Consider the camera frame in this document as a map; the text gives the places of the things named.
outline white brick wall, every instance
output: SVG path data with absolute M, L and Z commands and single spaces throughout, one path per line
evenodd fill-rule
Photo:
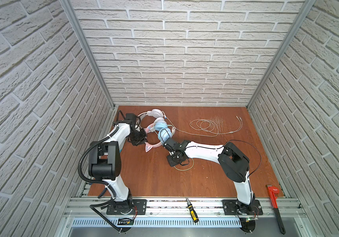
M 339 236 L 339 1 L 316 1 L 249 112 L 317 235 Z
M 0 1 L 0 236 L 53 236 L 110 113 L 60 1 Z
M 302 2 L 72 0 L 72 4 L 116 104 L 243 106 Z M 213 88 L 220 90 L 207 91 Z M 187 93 L 197 97 L 190 101 Z M 211 94 L 213 101 L 207 99 Z

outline screwdriver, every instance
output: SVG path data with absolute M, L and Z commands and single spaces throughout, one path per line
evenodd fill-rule
M 193 222 L 194 222 L 194 223 L 197 223 L 197 222 L 198 222 L 198 216 L 197 216 L 197 213 L 196 213 L 195 210 L 193 209 L 193 206 L 192 206 L 192 204 L 191 204 L 191 202 L 189 201 L 188 198 L 186 198 L 186 203 L 187 203 L 187 205 L 188 205 L 189 211 L 191 212 L 191 216 L 192 216 Z

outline cat ear headphones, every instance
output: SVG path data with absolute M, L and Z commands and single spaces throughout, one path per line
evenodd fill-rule
M 168 138 L 172 137 L 175 134 L 175 128 L 172 127 L 172 130 L 168 128 L 167 122 L 164 120 L 166 114 L 159 109 L 153 109 L 139 114 L 141 120 L 143 120 L 145 116 L 153 116 L 156 119 L 152 124 L 148 125 L 144 131 L 146 133 L 158 131 L 158 139 L 160 140 L 160 142 L 155 145 L 145 142 L 145 150 L 148 152 L 151 148 L 161 146 Z

